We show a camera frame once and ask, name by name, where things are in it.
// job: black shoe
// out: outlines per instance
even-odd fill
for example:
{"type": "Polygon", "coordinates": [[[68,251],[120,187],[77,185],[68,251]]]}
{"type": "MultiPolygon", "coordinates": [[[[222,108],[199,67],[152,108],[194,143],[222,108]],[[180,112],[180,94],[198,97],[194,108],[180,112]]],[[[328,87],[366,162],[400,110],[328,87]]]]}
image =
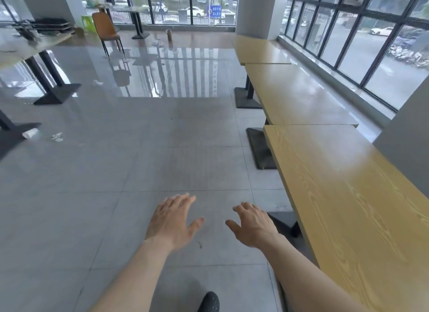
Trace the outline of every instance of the black shoe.
{"type": "Polygon", "coordinates": [[[198,312],[219,312],[220,303],[219,298],[213,292],[207,292],[202,299],[198,312]]]}

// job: forearm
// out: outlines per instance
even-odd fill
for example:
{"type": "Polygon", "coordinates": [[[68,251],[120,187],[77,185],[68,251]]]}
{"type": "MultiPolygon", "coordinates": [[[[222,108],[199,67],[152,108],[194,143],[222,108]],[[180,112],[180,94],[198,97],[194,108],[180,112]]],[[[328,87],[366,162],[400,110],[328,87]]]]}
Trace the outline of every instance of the forearm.
{"type": "Polygon", "coordinates": [[[149,311],[169,252],[168,243],[155,237],[145,240],[89,312],[149,311]]]}
{"type": "Polygon", "coordinates": [[[268,236],[261,241],[259,248],[274,269],[294,311],[367,311],[296,250],[284,236],[268,236]]]}

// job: orange chair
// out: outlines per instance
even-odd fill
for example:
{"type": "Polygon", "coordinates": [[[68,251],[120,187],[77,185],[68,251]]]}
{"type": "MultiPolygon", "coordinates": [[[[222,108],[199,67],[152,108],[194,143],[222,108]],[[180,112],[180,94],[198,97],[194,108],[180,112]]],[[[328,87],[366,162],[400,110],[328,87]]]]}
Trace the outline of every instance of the orange chair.
{"type": "Polygon", "coordinates": [[[104,52],[107,54],[107,57],[110,59],[109,53],[107,52],[105,41],[116,41],[119,51],[121,51],[125,56],[124,47],[122,46],[121,37],[116,33],[115,27],[111,22],[109,15],[105,12],[98,12],[92,14],[92,19],[94,21],[95,29],[97,30],[98,37],[103,44],[104,52]]]}

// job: shiny floor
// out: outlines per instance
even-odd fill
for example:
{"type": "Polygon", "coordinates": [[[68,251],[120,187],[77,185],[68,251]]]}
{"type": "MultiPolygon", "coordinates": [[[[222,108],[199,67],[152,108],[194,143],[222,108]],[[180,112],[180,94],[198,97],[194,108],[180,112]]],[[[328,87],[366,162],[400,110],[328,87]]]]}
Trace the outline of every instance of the shiny floor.
{"type": "MultiPolygon", "coordinates": [[[[169,257],[151,311],[196,311],[207,291],[221,311],[280,311],[264,256],[237,242],[224,221],[251,201],[290,211],[275,170],[255,168],[245,129],[262,110],[236,109],[243,86],[229,33],[121,32],[126,59],[110,44],[74,39],[51,49],[63,78],[81,83],[62,105],[42,95],[20,63],[0,71],[0,108],[40,133],[0,161],[2,311],[85,312],[130,258],[155,206],[186,191],[189,219],[206,223],[169,257]]],[[[379,130],[341,98],[373,141],[379,130]]]]}

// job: white pillar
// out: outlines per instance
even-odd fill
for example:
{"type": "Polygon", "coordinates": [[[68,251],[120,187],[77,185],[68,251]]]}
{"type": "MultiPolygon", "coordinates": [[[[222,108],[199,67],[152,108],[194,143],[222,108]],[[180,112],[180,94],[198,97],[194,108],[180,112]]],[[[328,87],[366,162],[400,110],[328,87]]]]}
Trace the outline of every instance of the white pillar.
{"type": "Polygon", "coordinates": [[[236,33],[274,40],[282,25],[287,0],[239,0],[236,33]]]}
{"type": "Polygon", "coordinates": [[[429,197],[429,77],[414,91],[374,146],[429,197]]]}
{"type": "Polygon", "coordinates": [[[81,0],[24,0],[31,15],[37,18],[63,18],[82,27],[82,16],[86,15],[81,0]]]}

